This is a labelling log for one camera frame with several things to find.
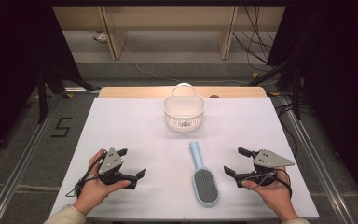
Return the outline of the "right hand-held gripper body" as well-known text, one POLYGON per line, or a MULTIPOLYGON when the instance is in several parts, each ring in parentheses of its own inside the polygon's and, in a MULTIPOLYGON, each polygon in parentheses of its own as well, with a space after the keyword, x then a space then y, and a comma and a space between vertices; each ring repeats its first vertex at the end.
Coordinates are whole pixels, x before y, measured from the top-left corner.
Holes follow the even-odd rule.
POLYGON ((271 150, 260 149, 252 151, 254 170, 249 174, 237 174, 235 181, 238 187, 241 187, 242 181, 252 181, 257 185, 267 186, 276 181, 278 177, 278 168, 294 166, 295 163, 288 160, 271 150))

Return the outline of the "person's left hand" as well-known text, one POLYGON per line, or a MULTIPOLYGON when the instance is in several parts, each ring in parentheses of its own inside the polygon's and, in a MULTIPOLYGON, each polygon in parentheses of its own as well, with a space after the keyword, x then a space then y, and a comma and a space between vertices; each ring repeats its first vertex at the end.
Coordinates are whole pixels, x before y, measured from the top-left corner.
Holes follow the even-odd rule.
POLYGON ((124 189, 130 184, 130 181, 123 180, 112 185, 105 185, 100 179, 91 179, 85 183, 80 195, 73 203, 73 207, 86 216, 94 207, 112 192, 124 189))

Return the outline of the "black curtain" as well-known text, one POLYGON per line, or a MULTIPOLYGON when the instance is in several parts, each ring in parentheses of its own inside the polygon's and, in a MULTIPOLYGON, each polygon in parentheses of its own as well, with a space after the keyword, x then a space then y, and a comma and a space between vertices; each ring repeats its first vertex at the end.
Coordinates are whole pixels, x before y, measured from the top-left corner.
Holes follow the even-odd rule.
POLYGON ((0 0, 0 141, 40 79, 60 93, 65 78, 81 75, 52 6, 0 0))
POLYGON ((270 59, 278 64, 314 13, 301 76, 317 117, 358 185, 358 0, 281 0, 285 11, 270 59))

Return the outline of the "aluminium floor rail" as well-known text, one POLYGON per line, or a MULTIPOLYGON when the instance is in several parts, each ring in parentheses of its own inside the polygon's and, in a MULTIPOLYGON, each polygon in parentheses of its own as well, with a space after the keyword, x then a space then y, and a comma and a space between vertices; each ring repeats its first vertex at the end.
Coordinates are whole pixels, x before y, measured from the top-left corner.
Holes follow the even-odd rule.
POLYGON ((299 154, 299 146, 302 146, 314 173, 318 177, 320 186, 324 190, 324 195, 334 210, 339 223, 354 224, 354 219, 351 215, 349 207, 346 204, 344 197, 339 192, 337 185, 334 183, 327 167, 324 165, 323 157, 318 154, 317 148, 311 141, 309 133, 306 131, 302 120, 298 119, 295 114, 295 104, 292 103, 287 96, 283 96, 281 102, 286 106, 285 113, 290 120, 291 127, 294 129, 294 131, 291 132, 291 135, 296 142, 296 157, 299 154))
POLYGON ((49 119, 61 98, 60 95, 49 96, 48 112, 42 119, 32 118, 32 114, 38 112, 32 112, 30 109, 21 113, 19 121, 7 137, 7 143, 0 147, 0 219, 36 152, 49 119))

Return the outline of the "black metal stand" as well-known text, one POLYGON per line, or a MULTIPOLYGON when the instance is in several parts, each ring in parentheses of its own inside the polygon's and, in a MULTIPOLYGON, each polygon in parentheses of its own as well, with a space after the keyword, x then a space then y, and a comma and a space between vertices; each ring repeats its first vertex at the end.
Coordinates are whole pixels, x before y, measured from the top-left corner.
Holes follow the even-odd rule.
POLYGON ((281 63, 277 67, 268 71, 265 75, 251 81, 248 86, 258 86, 278 74, 281 76, 278 78, 276 88, 278 91, 287 91, 289 87, 292 88, 292 109, 296 118, 301 120, 299 112, 300 74, 298 66, 295 63, 290 63, 289 61, 281 63))
POLYGON ((46 87, 49 87, 54 94, 63 94, 65 92, 65 87, 62 84, 63 79, 69 80, 87 91, 97 91, 100 89, 100 87, 93 86, 84 81, 81 76, 71 75, 58 67, 51 65, 42 67, 37 74, 39 123, 42 123, 48 116, 46 87))

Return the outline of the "wooden table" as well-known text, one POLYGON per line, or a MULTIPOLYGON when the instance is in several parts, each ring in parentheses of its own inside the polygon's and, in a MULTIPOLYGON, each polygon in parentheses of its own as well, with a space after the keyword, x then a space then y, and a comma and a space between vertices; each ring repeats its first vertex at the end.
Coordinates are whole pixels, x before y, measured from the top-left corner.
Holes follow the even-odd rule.
MULTIPOLYGON (((172 93, 173 86, 152 87, 104 87, 100 98, 165 98, 172 93)), ((196 86, 197 94, 204 98, 265 98, 261 87, 196 86)))

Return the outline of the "wooden desk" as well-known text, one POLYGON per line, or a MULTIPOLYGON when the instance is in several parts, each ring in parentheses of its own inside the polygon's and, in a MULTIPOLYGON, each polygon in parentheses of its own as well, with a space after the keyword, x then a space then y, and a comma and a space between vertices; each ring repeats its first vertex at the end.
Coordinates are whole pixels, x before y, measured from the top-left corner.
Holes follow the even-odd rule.
POLYGON ((276 32, 284 7, 55 7, 64 31, 104 31, 111 58, 120 58, 129 31, 212 31, 221 58, 229 55, 232 34, 276 32))

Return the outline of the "white round floor socket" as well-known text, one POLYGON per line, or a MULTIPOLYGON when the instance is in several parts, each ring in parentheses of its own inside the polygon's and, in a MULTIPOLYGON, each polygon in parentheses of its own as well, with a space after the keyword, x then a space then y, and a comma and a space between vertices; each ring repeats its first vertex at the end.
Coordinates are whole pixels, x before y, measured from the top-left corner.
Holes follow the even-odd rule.
POLYGON ((107 36, 104 32, 93 32, 89 35, 88 41, 91 45, 101 46, 107 44, 107 36))

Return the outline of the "light blue hairbrush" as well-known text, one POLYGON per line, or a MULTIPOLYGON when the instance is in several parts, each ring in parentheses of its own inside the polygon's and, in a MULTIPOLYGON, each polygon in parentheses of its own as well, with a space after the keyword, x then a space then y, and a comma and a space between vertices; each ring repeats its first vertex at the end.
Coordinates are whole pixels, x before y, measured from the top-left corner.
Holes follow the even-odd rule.
POLYGON ((196 165, 196 172, 193 174, 193 184, 197 199, 204 206, 212 207, 219 199, 219 191, 214 175, 203 164, 199 144, 193 141, 189 143, 189 147, 196 165))

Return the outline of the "white plastic basket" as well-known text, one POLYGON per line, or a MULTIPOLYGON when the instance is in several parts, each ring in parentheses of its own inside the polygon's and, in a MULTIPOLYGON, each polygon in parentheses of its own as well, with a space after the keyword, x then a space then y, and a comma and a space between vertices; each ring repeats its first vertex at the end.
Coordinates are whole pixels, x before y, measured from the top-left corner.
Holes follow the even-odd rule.
POLYGON ((162 101, 167 126, 177 133, 197 130, 203 121, 205 99, 188 83, 177 84, 162 101))

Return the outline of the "person's right hand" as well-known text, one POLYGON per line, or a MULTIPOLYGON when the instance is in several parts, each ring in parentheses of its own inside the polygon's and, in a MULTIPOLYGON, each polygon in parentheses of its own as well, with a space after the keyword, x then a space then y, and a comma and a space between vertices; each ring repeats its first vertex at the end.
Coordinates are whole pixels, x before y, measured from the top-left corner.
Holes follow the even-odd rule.
POLYGON ((286 187, 289 184, 289 177, 284 167, 278 168, 277 177, 279 181, 274 181, 268 186, 259 186, 250 180, 244 180, 241 184, 246 189, 256 192, 280 221, 297 219, 298 215, 291 201, 291 193, 289 188, 286 187))

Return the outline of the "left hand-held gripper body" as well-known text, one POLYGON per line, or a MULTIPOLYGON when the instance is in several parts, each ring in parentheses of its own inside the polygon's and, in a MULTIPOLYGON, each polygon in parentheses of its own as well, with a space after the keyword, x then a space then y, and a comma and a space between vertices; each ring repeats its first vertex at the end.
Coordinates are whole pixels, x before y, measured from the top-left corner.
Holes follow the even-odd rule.
POLYGON ((130 184, 126 189, 135 189, 136 177, 132 175, 124 175, 120 172, 120 168, 123 164, 122 157, 120 157, 117 154, 117 151, 111 147, 104 155, 102 163, 98 168, 98 177, 105 185, 113 185, 119 181, 127 180, 130 184))

